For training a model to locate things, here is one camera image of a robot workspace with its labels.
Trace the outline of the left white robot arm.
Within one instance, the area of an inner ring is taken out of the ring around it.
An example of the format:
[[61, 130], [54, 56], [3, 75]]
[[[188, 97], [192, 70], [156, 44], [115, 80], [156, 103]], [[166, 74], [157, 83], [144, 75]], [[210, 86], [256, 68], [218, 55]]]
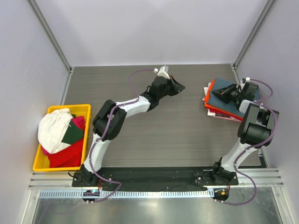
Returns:
[[88, 156], [80, 168], [80, 181], [90, 187], [99, 182], [98, 171], [110, 142], [121, 131], [126, 118], [153, 110], [166, 96], [175, 96], [185, 89], [173, 76], [157, 76], [145, 92], [136, 98], [114, 102], [107, 100], [93, 119], [93, 141]]

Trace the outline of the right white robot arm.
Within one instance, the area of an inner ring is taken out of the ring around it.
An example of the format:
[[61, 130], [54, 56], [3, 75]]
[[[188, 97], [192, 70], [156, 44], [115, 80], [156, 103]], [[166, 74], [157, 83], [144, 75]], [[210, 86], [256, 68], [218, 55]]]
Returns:
[[229, 83], [215, 79], [209, 92], [210, 99], [242, 115], [238, 140], [233, 148], [213, 166], [211, 180], [216, 185], [227, 185], [236, 178], [240, 164], [254, 151], [268, 146], [277, 128], [279, 112], [262, 105], [257, 80], [246, 78], [243, 83]]

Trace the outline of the blue-grey t shirt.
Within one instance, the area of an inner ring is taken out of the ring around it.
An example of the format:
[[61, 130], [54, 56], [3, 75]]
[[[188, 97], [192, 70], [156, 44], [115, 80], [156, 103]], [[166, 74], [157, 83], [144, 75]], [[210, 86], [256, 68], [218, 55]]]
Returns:
[[210, 90], [210, 98], [207, 103], [212, 107], [242, 118], [244, 112], [239, 110], [241, 102], [244, 100], [258, 100], [259, 95], [260, 88], [256, 83], [245, 82], [237, 84], [216, 78]]

